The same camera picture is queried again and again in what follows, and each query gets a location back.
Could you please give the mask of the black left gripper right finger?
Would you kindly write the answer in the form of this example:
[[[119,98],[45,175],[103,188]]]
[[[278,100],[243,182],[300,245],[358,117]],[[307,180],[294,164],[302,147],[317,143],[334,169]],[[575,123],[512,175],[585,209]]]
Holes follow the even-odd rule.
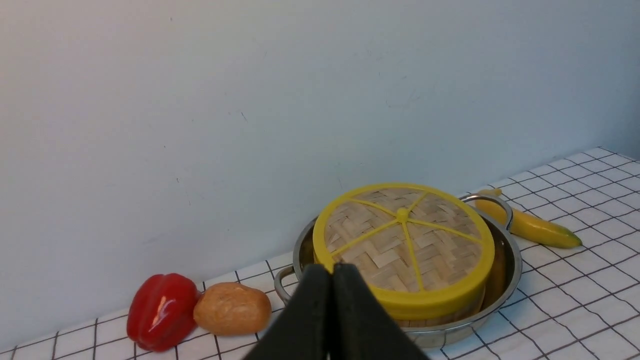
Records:
[[[366,285],[354,264],[333,267],[336,330],[332,360],[428,360],[407,337]]]

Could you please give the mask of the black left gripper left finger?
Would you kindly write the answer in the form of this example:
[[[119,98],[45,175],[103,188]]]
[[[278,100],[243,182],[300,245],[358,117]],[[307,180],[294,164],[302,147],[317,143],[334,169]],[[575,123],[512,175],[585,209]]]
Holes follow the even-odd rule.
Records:
[[[306,268],[282,313],[245,360],[326,360],[332,277],[322,265]]]

